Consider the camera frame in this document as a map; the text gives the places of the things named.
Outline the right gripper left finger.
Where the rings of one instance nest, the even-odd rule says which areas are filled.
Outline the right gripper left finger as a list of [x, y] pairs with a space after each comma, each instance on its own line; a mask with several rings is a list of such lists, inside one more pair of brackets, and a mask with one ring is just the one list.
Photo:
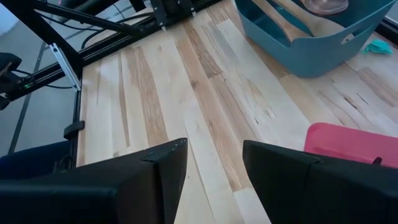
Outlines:
[[69, 143], [0, 157], [0, 224], [174, 224], [185, 138], [70, 169]]

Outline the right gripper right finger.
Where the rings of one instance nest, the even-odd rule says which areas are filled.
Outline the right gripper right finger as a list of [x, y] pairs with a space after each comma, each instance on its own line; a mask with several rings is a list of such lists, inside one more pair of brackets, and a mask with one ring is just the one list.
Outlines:
[[249, 180], [272, 224], [398, 224], [398, 169], [243, 142]]

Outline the slotted wooden spatula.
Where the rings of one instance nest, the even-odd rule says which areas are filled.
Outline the slotted wooden spatula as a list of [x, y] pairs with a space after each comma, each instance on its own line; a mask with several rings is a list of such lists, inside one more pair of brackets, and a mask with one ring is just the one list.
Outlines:
[[315, 16], [306, 10], [302, 9], [292, 0], [273, 0], [278, 5], [282, 6], [286, 11], [289, 11], [293, 16], [299, 19], [307, 26], [310, 32], [315, 37], [325, 37], [337, 34], [345, 28], [336, 22], [325, 19], [323, 17]]

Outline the light wooden spork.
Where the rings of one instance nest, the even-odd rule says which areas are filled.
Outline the light wooden spork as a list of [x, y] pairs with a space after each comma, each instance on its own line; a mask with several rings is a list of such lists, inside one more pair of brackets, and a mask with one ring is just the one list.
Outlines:
[[285, 36], [293, 42], [295, 39], [307, 38], [308, 34], [302, 30], [296, 28], [289, 21], [287, 21], [282, 15], [280, 15], [274, 7], [268, 3], [267, 0], [251, 0], [256, 6], [258, 6], [265, 14], [267, 14], [283, 31]]

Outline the red plastic tray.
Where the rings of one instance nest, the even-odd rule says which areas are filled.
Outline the red plastic tray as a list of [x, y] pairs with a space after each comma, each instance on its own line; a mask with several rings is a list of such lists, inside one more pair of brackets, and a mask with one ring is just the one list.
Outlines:
[[347, 128], [329, 123], [315, 123], [307, 130], [304, 151], [351, 161], [398, 169], [398, 138]]

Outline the teal plastic bin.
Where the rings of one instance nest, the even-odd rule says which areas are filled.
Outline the teal plastic bin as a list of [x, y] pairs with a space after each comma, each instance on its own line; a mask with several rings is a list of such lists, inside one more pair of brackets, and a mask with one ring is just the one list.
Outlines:
[[246, 35], [263, 51], [298, 77], [314, 78], [353, 58], [397, 0], [348, 0], [348, 8], [327, 18], [344, 30], [315, 37], [309, 26], [272, 2], [271, 6], [306, 37], [289, 40], [252, 0], [234, 0]]

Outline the teal scrap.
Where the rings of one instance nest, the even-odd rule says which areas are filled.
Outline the teal scrap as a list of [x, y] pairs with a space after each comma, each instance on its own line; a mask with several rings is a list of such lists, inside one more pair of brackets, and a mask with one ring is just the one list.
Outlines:
[[362, 50], [363, 54], [375, 53], [375, 54], [393, 54], [392, 46], [387, 42], [379, 39], [372, 40]]

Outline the silver metal bracket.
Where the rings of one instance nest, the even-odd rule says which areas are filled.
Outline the silver metal bracket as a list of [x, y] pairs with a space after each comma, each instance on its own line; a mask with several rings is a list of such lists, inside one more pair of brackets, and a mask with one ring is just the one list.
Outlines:
[[63, 53], [62, 49], [59, 48], [56, 43], [52, 43], [49, 45], [52, 53], [57, 59], [58, 64], [60, 65], [62, 71], [65, 76], [68, 77], [72, 84], [72, 88], [75, 91], [81, 91], [81, 82], [79, 81], [74, 69], [72, 68], [70, 62], [66, 58], [66, 55]]

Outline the black aluminium table frame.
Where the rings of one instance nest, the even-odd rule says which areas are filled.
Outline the black aluminium table frame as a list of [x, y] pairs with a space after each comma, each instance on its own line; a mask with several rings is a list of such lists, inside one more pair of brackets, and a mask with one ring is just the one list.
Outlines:
[[[0, 4], [39, 36], [48, 46], [56, 43], [66, 55], [81, 82], [81, 91], [76, 91], [75, 112], [73, 115], [75, 118], [81, 115], [80, 109], [83, 100], [88, 96], [88, 85], [84, 82], [83, 74], [85, 67], [161, 29], [174, 26], [193, 16], [196, 12], [200, 12], [218, 2], [220, 0], [193, 0], [192, 3], [196, 9], [194, 13], [173, 17], [168, 24], [161, 26], [158, 24], [153, 8], [150, 11], [143, 9], [140, 14], [121, 21], [111, 22], [60, 7], [56, 4], [50, 4], [47, 0], [0, 0]], [[107, 30], [111, 30], [113, 34], [89, 47], [83, 45], [80, 51], [76, 51], [47, 23], [47, 18], [44, 16], [45, 13], [95, 26], [95, 34], [101, 34]], [[21, 62], [21, 58], [14, 54], [0, 52], [0, 111], [6, 108], [10, 102], [65, 77], [57, 61], [35, 73], [24, 73], [20, 77], [17, 68]]]

